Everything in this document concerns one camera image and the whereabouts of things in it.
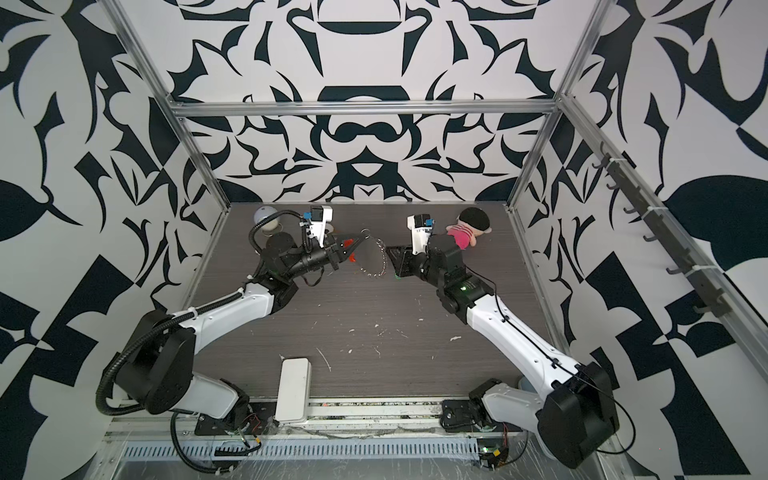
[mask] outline round white lamp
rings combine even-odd
[[[277,213],[277,209],[275,209],[275,207],[269,207],[265,205],[259,208],[259,210],[256,210],[256,213],[253,214],[253,223],[259,223],[261,220],[275,213]],[[273,233],[276,233],[275,230],[277,227],[281,227],[279,218],[267,222],[266,225],[261,227],[261,231],[264,233],[264,235],[270,237]]]

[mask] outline wall hook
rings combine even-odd
[[[599,162],[597,162],[596,164],[592,164],[592,167],[593,167],[593,168],[602,168],[602,167],[606,167],[606,166],[607,166],[607,165],[610,163],[610,161],[608,160],[608,158],[609,158],[609,157],[608,157],[608,155],[607,155],[607,154],[605,154],[605,152],[602,152],[602,153],[603,153],[603,155],[604,155],[604,156],[603,156],[603,159],[602,159],[602,160],[600,160]]]

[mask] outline cable tie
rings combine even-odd
[[[684,276],[688,278],[689,275],[691,275],[693,272],[698,272],[699,270],[718,270],[720,271],[720,268],[717,265],[694,265],[688,270],[686,273],[684,273]]]
[[[648,207],[648,208],[645,210],[645,213],[644,213],[644,214],[642,214],[642,215],[640,215],[640,219],[641,219],[641,220],[645,220],[645,217],[646,217],[646,216],[647,216],[647,215],[648,215],[650,212],[654,212],[654,211],[656,211],[656,210],[669,210],[669,209],[668,209],[668,208],[666,208],[666,207]]]

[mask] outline pink plush doll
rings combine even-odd
[[[456,240],[458,248],[464,250],[466,247],[477,244],[477,237],[484,233],[491,233],[491,221],[484,211],[477,207],[465,208],[458,216],[456,225],[448,225],[445,228],[448,235]]]

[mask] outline black and white patterned wall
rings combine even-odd
[[[551,98],[594,6],[594,0],[122,3],[180,101]]]
[[[768,316],[768,2],[620,0],[574,92]]]
[[[94,0],[0,6],[0,478],[83,472],[94,391],[220,214]]]
[[[576,98],[765,316],[765,2],[619,0]],[[768,385],[567,120],[518,204],[571,353],[611,374],[641,478],[765,478]],[[620,413],[621,442],[632,431]]]
[[[551,98],[594,6],[594,0],[123,3],[168,90],[187,102]],[[197,123],[200,149],[232,201],[506,200],[541,115]]]
[[[191,118],[231,201],[507,200],[542,114]]]

